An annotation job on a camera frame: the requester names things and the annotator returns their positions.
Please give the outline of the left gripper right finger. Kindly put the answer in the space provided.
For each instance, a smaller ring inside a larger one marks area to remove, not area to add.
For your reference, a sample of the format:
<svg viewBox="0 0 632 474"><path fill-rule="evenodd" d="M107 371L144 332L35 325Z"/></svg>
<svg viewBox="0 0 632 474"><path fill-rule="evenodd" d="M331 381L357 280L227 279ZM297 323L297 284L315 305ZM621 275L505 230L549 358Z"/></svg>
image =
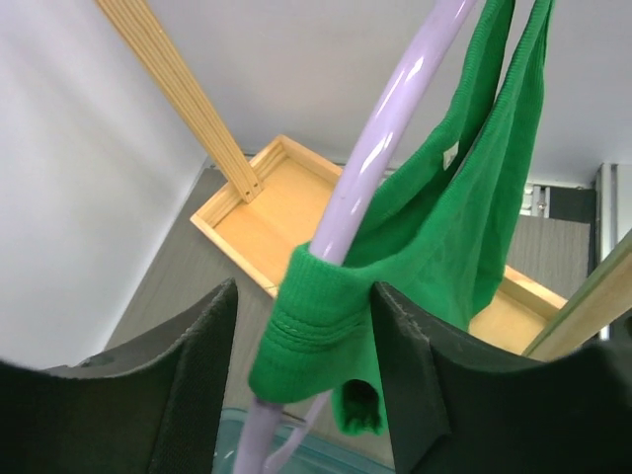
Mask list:
<svg viewBox="0 0 632 474"><path fill-rule="evenodd" d="M631 347L540 362L376 284L370 311L399 473L627 473Z"/></svg>

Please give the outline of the green tank top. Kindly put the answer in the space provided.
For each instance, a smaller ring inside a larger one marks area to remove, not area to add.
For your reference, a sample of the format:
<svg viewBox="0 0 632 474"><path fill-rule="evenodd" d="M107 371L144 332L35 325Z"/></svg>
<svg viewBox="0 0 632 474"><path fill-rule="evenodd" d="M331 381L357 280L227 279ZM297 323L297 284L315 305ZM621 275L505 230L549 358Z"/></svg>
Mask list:
<svg viewBox="0 0 632 474"><path fill-rule="evenodd" d="M339 429L387 426L369 293L384 281L466 330L504 275L544 97L554 5L533 4L512 56L511 1L485 4L443 120L377 190L341 266L292 253L249 375L290 404L330 392Z"/></svg>

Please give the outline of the lilac plastic clothes hanger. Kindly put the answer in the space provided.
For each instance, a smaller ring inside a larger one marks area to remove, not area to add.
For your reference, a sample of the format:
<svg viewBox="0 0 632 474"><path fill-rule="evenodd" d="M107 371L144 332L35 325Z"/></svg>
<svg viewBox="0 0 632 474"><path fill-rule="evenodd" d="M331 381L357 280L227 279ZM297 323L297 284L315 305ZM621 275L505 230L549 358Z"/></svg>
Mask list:
<svg viewBox="0 0 632 474"><path fill-rule="evenodd" d="M475 0L437 1L392 73L357 140L312 238L309 252L332 265L341 264L356 237L380 180L447 51ZM241 432L235 473L277 473L301 445L331 397L318 394L306 416L276 452L270 448L280 423L291 422L284 406L254 398Z"/></svg>

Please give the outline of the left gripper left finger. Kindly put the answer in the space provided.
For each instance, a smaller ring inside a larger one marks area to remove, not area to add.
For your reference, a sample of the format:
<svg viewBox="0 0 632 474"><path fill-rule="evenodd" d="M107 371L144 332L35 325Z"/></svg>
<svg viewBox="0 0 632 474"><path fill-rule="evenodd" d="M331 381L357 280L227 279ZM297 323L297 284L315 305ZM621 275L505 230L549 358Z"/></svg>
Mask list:
<svg viewBox="0 0 632 474"><path fill-rule="evenodd" d="M227 279L75 366L1 364L5 473L208 473L238 310Z"/></svg>

